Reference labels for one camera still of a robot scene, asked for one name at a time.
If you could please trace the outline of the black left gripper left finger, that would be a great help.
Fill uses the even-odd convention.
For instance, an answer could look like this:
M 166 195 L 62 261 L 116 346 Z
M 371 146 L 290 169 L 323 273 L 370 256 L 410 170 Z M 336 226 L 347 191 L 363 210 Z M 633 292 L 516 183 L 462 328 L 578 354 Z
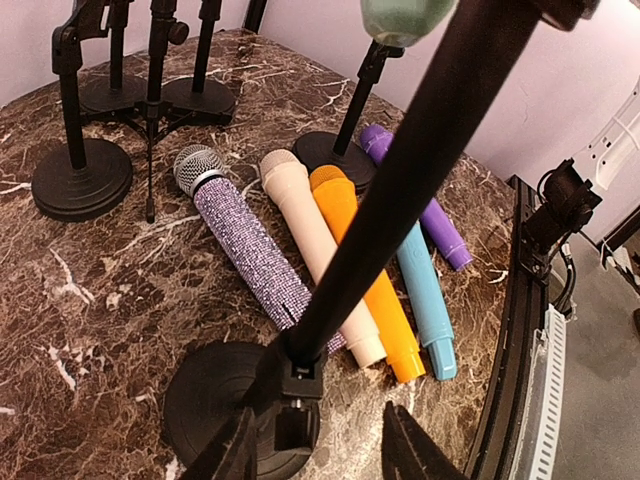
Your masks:
M 257 427 L 251 407 L 237 409 L 186 468 L 183 479 L 256 479 Z

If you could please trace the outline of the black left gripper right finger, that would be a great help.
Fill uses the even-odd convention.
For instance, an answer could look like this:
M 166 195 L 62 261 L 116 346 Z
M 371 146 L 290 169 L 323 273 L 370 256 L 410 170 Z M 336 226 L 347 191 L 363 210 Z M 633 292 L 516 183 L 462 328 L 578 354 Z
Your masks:
M 392 401 L 383 413 L 381 465 L 384 479 L 467 479 L 408 410 Z

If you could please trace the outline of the black stand of green microphone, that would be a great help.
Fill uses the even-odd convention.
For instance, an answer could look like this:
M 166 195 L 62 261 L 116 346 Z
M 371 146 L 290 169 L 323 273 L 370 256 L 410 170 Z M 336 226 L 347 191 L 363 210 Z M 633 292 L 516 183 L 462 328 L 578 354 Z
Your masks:
M 326 346 L 454 167 L 536 25 L 561 31 L 592 17 L 594 1 L 462 1 L 409 105 L 381 170 L 300 321 L 260 351 L 241 398 L 207 408 L 215 428 L 251 407 L 272 422 L 276 449 L 310 454 L 313 406 L 323 394 Z

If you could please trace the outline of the blue microphone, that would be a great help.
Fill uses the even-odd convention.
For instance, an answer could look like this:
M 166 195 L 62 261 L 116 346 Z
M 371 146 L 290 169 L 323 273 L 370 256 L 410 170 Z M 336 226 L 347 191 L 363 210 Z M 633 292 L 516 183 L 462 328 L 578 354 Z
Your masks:
M 416 222 L 396 252 L 409 296 L 420 345 L 427 351 L 439 381 L 456 377 L 454 332 L 438 276 L 420 224 Z

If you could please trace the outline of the beige pink microphone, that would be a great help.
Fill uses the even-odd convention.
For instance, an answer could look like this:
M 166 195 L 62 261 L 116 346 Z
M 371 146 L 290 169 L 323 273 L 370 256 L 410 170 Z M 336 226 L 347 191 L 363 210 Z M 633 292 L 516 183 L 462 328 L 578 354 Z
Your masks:
M 307 168 L 289 150 L 277 149 L 259 163 L 263 190 L 277 205 L 313 280 L 318 283 L 337 243 L 313 198 Z M 346 318 L 340 334 L 361 368 L 387 357 L 376 322 L 364 301 Z

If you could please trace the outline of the glitter purple silver microphone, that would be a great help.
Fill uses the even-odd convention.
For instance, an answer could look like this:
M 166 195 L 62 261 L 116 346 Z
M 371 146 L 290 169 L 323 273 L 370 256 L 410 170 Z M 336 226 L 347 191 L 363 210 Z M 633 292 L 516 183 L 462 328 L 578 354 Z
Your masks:
M 311 292 L 227 178 L 220 155 L 208 146 L 190 145 L 178 153 L 173 175 L 277 328 L 295 326 Z

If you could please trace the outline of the black stand of blue microphone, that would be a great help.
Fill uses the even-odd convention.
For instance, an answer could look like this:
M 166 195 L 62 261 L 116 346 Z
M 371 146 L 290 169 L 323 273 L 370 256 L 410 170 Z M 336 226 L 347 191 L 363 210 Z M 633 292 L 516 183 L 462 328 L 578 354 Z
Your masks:
M 104 139 L 86 139 L 82 131 L 78 71 L 83 65 L 81 42 L 104 38 L 104 1 L 76 1 L 65 23 L 51 39 L 52 71 L 59 77 L 66 143 L 37 165 L 31 192 L 39 211 L 54 220 L 82 222 L 116 207 L 132 184 L 129 155 Z

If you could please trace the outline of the black stand of purple microphone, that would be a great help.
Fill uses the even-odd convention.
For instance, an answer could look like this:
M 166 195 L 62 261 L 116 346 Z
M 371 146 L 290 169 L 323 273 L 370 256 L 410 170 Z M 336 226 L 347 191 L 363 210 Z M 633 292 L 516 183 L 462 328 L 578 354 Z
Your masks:
M 364 150 L 352 141 L 357 123 L 375 84 L 381 78 L 388 58 L 401 58 L 403 47 L 380 44 L 373 40 L 358 71 L 358 82 L 337 134 L 313 131 L 300 136 L 293 153 L 309 173 L 320 166 L 340 168 L 351 180 L 358 194 L 370 184 L 376 167 Z

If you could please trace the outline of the black tripod microphone stand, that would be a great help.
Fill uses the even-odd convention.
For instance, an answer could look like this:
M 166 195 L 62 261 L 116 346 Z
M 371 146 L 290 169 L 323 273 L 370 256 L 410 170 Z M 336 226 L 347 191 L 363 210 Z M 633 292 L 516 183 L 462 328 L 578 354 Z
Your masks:
M 189 34 L 189 26 L 175 18 L 177 2 L 153 0 L 151 2 L 151 29 L 149 34 L 149 69 L 146 95 L 137 102 L 131 113 L 87 114 L 89 118 L 102 118 L 106 115 L 120 118 L 136 130 L 146 140 L 147 160 L 147 200 L 146 221 L 155 222 L 155 204 L 153 197 L 153 147 L 162 134 L 159 122 L 167 115 L 170 104 L 161 98 L 164 60 L 168 46 L 183 44 Z

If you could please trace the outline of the mint green microphone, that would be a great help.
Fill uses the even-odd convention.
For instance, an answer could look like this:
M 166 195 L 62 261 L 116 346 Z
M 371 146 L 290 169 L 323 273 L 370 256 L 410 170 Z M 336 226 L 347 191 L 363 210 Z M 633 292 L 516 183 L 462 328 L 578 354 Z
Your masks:
M 365 31 L 381 45 L 407 48 L 432 32 L 455 0 L 362 0 Z

